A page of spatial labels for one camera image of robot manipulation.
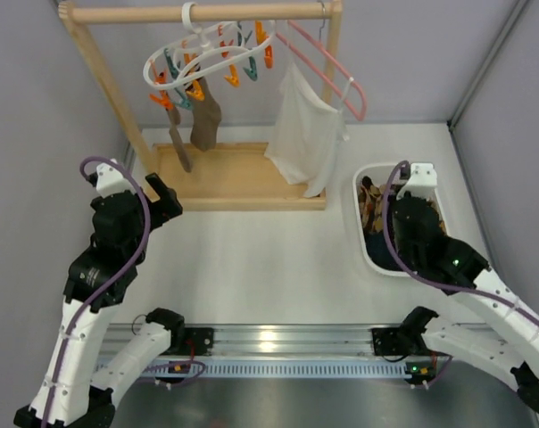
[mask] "clothes hanger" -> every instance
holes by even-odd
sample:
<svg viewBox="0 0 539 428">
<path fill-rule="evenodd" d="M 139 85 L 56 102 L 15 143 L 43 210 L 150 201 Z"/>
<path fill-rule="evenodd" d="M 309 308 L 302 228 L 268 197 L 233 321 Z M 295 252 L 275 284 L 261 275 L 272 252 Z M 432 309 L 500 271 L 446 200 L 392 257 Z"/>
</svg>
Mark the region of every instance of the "clothes hanger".
<svg viewBox="0 0 539 428">
<path fill-rule="evenodd" d="M 216 40 L 215 45 L 213 45 L 213 42 L 207 36 L 211 33 L 214 33 L 214 36 L 216 36 L 220 25 L 223 29 L 232 28 L 238 31 L 238 33 L 241 31 L 235 21 L 221 22 L 206 29 L 203 29 L 201 26 L 193 24 L 190 20 L 190 9 L 194 4 L 194 2 L 189 2 L 182 5 L 182 23 L 185 29 L 193 34 L 188 37 L 185 37 L 183 40 L 178 40 L 158 49 L 145 63 L 145 66 L 143 68 L 143 78 L 145 79 L 147 85 L 149 85 L 155 90 L 171 90 L 175 87 L 186 85 L 193 80 L 197 80 L 199 78 L 212 74 L 215 71 L 229 68 L 230 65 L 236 64 L 237 62 L 249 60 L 251 56 L 255 56 L 256 54 L 267 53 L 268 51 L 266 50 L 266 48 L 271 47 L 271 42 L 273 40 L 273 37 L 275 36 L 275 21 L 268 21 L 268 31 L 263 31 L 262 29 L 263 35 L 265 37 L 264 40 L 253 48 L 249 49 L 245 47 L 244 44 L 226 45 L 220 47 L 220 40 L 218 39 Z M 199 46 L 182 46 L 182 42 L 185 42 L 185 45 L 188 45 L 190 42 L 193 41 L 198 41 Z M 152 76 L 150 75 L 151 62 L 155 61 L 159 56 L 163 55 L 164 49 L 168 49 L 169 51 L 174 52 L 173 59 L 175 63 L 177 62 L 176 55 L 178 54 L 178 52 L 183 52 L 184 54 L 196 54 L 197 56 L 189 63 L 187 63 L 182 70 L 179 71 L 179 75 L 176 79 L 173 79 L 171 82 L 166 82 L 163 84 L 155 83 L 152 79 Z M 207 60 L 208 58 L 211 58 L 214 55 L 221 55 L 222 53 L 228 53 L 228 57 L 221 62 L 213 64 L 210 67 L 201 68 L 200 70 L 194 71 L 192 75 L 190 75 L 191 71 L 195 69 L 198 64 L 206 63 L 205 60 Z"/>
<path fill-rule="evenodd" d="M 308 42 L 310 42 L 314 47 L 316 47 L 325 57 L 331 61 L 335 67 L 341 72 L 343 76 L 348 78 L 350 80 L 349 84 L 350 87 L 353 87 L 356 89 L 357 93 L 359 94 L 359 98 L 361 99 L 361 109 L 357 110 L 352 103 L 346 99 L 344 96 L 344 91 L 342 89 L 339 89 L 339 87 L 331 81 L 330 78 L 328 78 L 322 70 L 319 69 L 317 65 L 315 65 L 311 60 L 303 54 L 298 48 L 296 48 L 292 43 L 284 37 L 281 33 L 276 32 L 276 37 L 281 40 L 286 47 L 288 47 L 294 54 L 296 54 L 303 62 L 305 62 L 314 72 L 317 74 L 328 86 L 331 87 L 333 92 L 337 96 L 339 96 L 341 99 L 344 99 L 344 104 L 347 106 L 349 111 L 352 113 L 352 115 L 358 120 L 362 121 L 365 119 L 365 114 L 367 112 L 367 96 L 365 95 L 365 91 L 362 89 L 362 86 L 357 83 L 354 78 L 352 77 L 351 73 L 347 71 L 347 69 L 344 67 L 344 65 L 339 62 L 336 58 L 331 55 L 331 53 L 328 52 L 328 50 L 325 48 L 325 46 L 318 40 L 315 40 L 307 31 L 305 31 L 297 22 L 295 21 L 287 21 L 287 25 L 289 25 L 291 28 L 295 29 L 299 34 L 303 36 Z M 323 30 L 324 25 L 321 26 L 319 29 L 319 37 L 321 35 L 321 30 Z"/>
</svg>

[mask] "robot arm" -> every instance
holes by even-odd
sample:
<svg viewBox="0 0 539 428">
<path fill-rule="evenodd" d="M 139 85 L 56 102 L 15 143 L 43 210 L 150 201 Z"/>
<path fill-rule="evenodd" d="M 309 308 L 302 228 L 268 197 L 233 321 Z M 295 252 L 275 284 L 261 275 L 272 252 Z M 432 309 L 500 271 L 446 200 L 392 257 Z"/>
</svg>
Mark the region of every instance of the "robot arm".
<svg viewBox="0 0 539 428">
<path fill-rule="evenodd" d="M 432 164 L 412 164 L 402 176 L 407 182 L 385 213 L 392 220 L 397 263 L 470 308 L 502 339 L 485 337 L 430 309 L 416 308 L 398 329 L 384 329 L 377 335 L 376 353 L 393 355 L 388 350 L 398 349 L 402 355 L 430 350 L 449 354 L 502 380 L 539 413 L 539 316 L 484 257 L 440 229 L 438 214 L 427 202 L 436 186 Z"/>
<path fill-rule="evenodd" d="M 182 214 L 176 193 L 155 174 L 146 181 L 159 200 L 150 202 L 123 176 L 120 165 L 104 163 L 88 177 L 100 194 L 91 202 L 95 232 L 89 247 L 70 265 L 54 353 L 37 396 L 14 417 L 19 427 L 110 426 L 115 408 L 141 372 L 182 341 L 184 318 L 156 309 L 112 362 L 93 374 L 104 334 L 137 276 L 136 265 L 145 259 L 145 228 L 152 231 Z M 140 255 L 129 266 L 136 251 Z"/>
</svg>

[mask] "orange clothespin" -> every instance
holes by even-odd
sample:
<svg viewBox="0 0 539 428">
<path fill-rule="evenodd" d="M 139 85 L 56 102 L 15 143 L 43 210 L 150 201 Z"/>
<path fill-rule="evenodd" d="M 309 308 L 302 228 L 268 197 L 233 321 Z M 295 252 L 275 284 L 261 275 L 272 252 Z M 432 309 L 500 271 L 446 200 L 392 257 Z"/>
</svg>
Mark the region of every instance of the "orange clothespin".
<svg viewBox="0 0 539 428">
<path fill-rule="evenodd" d="M 182 41 L 182 47 L 183 48 L 187 47 L 186 40 Z M 184 54 L 184 63 L 188 64 L 189 62 L 191 62 L 195 58 L 196 58 L 196 53 L 193 53 L 192 56 L 190 56 L 190 53 L 185 53 Z M 194 72 L 195 72 L 195 67 L 193 67 L 190 70 L 190 73 L 188 73 L 188 74 L 191 75 Z M 195 100 L 204 101 L 204 92 L 202 90 L 202 87 L 200 86 L 200 83 L 198 83 L 198 80 L 193 80 L 192 81 L 192 89 L 187 89 L 185 92 L 187 93 L 188 96 L 192 96 Z"/>
<path fill-rule="evenodd" d="M 204 92 L 198 80 L 192 81 L 192 90 L 187 90 L 187 95 L 192 96 L 195 100 L 204 101 Z"/>
<path fill-rule="evenodd" d="M 224 76 L 224 79 L 234 87 L 240 86 L 240 77 L 237 75 L 237 69 L 234 64 L 230 64 L 230 74 L 231 76 Z"/>
<path fill-rule="evenodd" d="M 159 83 L 161 85 L 166 83 L 166 70 L 163 71 L 161 74 L 158 74 L 156 72 L 156 67 L 154 67 L 154 61 L 151 62 L 151 67 L 154 74 L 154 83 Z M 159 91 L 159 94 L 161 95 L 160 97 L 156 96 L 155 94 L 149 94 L 149 98 L 155 103 L 158 103 L 159 105 L 164 107 L 166 110 L 174 109 L 174 105 L 170 100 L 169 94 L 166 91 Z"/>
<path fill-rule="evenodd" d="M 218 26 L 218 36 L 220 37 L 222 35 L 222 25 L 220 24 Z M 228 43 L 228 46 L 232 46 L 234 44 L 234 39 L 230 40 L 230 43 Z M 226 42 L 222 40 L 220 42 L 220 47 L 226 46 Z M 226 58 L 228 56 L 228 51 L 222 52 L 222 58 Z"/>
<path fill-rule="evenodd" d="M 255 22 L 255 39 L 258 45 L 261 45 L 268 38 L 268 33 L 263 30 L 263 24 L 261 21 Z M 273 49 L 271 45 L 265 48 L 263 60 L 266 63 L 268 69 L 273 67 Z"/>
</svg>

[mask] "white bin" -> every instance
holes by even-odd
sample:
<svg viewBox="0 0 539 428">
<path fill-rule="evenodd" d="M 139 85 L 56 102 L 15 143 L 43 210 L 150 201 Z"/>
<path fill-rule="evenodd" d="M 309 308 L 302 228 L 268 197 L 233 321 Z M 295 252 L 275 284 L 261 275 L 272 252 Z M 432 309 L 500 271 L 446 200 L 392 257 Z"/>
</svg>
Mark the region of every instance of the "white bin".
<svg viewBox="0 0 539 428">
<path fill-rule="evenodd" d="M 359 211 L 359 194 L 358 194 L 358 188 L 359 185 L 361 185 L 362 178 L 365 176 L 369 176 L 374 185 L 381 186 L 382 184 L 385 184 L 388 180 L 388 176 L 390 176 L 391 171 L 393 170 L 394 166 L 398 162 L 395 163 L 374 163 L 370 165 L 366 165 L 363 168 L 357 170 L 355 172 L 355 175 L 352 178 L 352 196 L 354 200 L 354 217 L 355 221 L 357 222 L 357 227 L 359 230 L 359 240 L 361 241 L 361 249 L 362 249 L 362 255 L 365 259 L 365 261 L 378 273 L 387 275 L 387 276 L 408 276 L 408 274 L 400 271 L 392 271 L 392 270 L 386 270 L 378 265 L 376 265 L 373 260 L 369 257 L 369 254 L 367 253 L 367 244 L 365 243 L 365 237 L 362 234 L 362 225 L 361 225 L 361 212 Z M 438 191 L 435 190 L 431 196 L 431 199 L 436 202 L 436 208 L 438 209 L 438 212 L 440 212 L 440 216 L 442 218 L 442 221 L 446 225 L 446 230 L 448 230 L 448 226 L 446 223 L 446 216 L 444 212 L 442 211 L 442 205 L 440 204 L 440 199 L 438 198 Z"/>
</svg>

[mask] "sock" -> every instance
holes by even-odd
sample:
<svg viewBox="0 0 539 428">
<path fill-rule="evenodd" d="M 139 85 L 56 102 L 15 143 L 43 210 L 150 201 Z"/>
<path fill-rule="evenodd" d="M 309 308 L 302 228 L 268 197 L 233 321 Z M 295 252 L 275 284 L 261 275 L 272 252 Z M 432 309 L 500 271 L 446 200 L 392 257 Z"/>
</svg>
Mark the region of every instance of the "sock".
<svg viewBox="0 0 539 428">
<path fill-rule="evenodd" d="M 187 149 L 184 148 L 184 143 L 182 142 L 182 138 L 180 138 L 177 128 L 177 124 L 180 123 L 180 113 L 178 112 L 176 106 L 173 110 L 167 110 L 167 113 L 169 114 L 170 121 L 170 140 L 172 140 L 174 150 L 177 151 L 178 160 L 180 161 L 180 165 L 182 165 L 183 170 L 190 172 L 192 171 L 193 165 L 192 158 L 187 152 Z"/>
<path fill-rule="evenodd" d="M 204 93 L 204 100 L 198 101 L 190 97 L 195 121 L 190 134 L 190 143 L 205 152 L 216 147 L 216 134 L 222 120 L 222 111 L 212 97 L 206 79 L 199 78 L 198 83 Z"/>
</svg>

